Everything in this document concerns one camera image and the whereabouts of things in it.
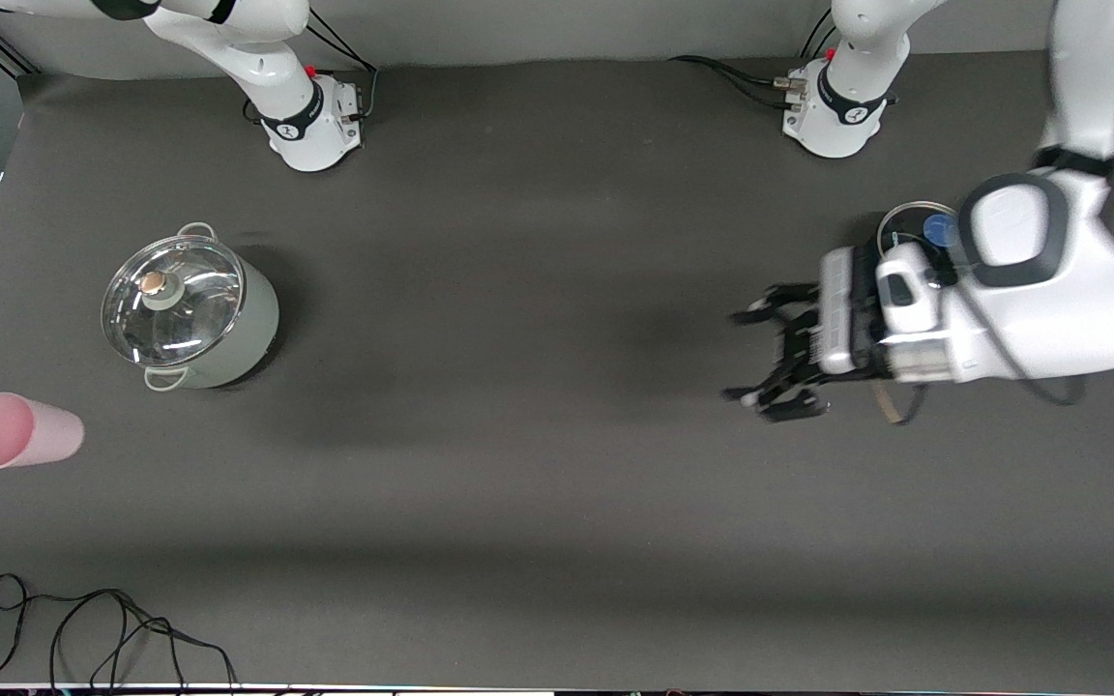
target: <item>wall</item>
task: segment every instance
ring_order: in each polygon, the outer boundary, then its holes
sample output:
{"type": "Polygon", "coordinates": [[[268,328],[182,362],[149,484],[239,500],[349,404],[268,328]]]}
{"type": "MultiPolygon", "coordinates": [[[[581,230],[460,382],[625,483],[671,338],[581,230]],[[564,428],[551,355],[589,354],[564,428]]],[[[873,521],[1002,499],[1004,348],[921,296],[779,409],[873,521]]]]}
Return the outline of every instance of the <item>wall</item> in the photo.
{"type": "MultiPolygon", "coordinates": [[[[825,0],[312,0],[379,66],[461,66],[535,59],[636,61],[676,53],[790,56],[825,0]]],[[[955,0],[910,31],[916,51],[1042,48],[1052,0],[955,0]]],[[[140,22],[0,14],[0,31],[45,70],[111,79],[216,75],[140,22]]],[[[349,65],[311,36],[304,62],[349,65]]]]}

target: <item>blue button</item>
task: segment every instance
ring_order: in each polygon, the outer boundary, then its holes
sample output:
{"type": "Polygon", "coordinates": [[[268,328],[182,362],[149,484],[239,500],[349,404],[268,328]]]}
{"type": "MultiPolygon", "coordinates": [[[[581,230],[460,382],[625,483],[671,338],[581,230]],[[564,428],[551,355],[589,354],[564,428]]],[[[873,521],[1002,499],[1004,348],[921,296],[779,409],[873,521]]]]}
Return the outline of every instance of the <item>blue button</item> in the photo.
{"type": "Polygon", "coordinates": [[[924,220],[922,237],[936,246],[952,246],[957,241],[957,220],[945,213],[936,213],[924,220]]]}

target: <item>gray table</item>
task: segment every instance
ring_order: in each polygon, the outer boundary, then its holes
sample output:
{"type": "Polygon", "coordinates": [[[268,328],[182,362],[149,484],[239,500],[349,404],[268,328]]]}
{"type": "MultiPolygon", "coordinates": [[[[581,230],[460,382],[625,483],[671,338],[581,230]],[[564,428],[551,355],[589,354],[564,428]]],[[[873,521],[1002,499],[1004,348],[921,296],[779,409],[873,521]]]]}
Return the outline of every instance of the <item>gray table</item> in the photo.
{"type": "MultiPolygon", "coordinates": [[[[28,85],[0,389],[89,435],[0,472],[0,571],[121,586],[247,682],[1114,693],[1114,373],[1075,409],[937,388],[903,430],[862,384],[783,427],[716,398],[771,355],[726,312],[868,213],[1024,168],[1039,85],[1033,53],[915,58],[823,161],[694,66],[391,70],[319,175],[228,80],[28,85]],[[273,278],[282,345],[158,395],[98,303],[190,220],[273,278]]],[[[3,679],[45,678],[57,616],[3,679]]],[[[75,677],[116,620],[71,626],[75,677]]],[[[159,644],[131,678],[168,682],[159,644]]]]}

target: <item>pot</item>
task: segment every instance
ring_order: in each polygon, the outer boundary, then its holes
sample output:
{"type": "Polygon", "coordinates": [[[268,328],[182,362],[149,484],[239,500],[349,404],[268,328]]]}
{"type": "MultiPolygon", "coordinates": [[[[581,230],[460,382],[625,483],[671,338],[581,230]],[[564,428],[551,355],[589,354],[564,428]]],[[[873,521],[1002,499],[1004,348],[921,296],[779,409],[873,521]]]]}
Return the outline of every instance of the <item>pot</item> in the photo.
{"type": "Polygon", "coordinates": [[[152,243],[114,275],[101,301],[110,345],[145,370],[154,392],[234,382],[268,352],[277,296],[265,276],[187,224],[152,243]]]}

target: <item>pink cup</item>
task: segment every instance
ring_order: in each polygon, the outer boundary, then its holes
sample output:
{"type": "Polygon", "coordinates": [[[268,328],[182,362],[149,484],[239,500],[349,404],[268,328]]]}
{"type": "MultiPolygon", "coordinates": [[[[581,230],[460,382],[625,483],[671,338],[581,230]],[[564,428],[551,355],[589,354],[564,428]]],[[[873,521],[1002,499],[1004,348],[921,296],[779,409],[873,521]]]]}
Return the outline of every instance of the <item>pink cup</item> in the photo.
{"type": "Polygon", "coordinates": [[[0,470],[57,462],[85,443],[85,423],[59,406],[0,392],[0,470]]]}

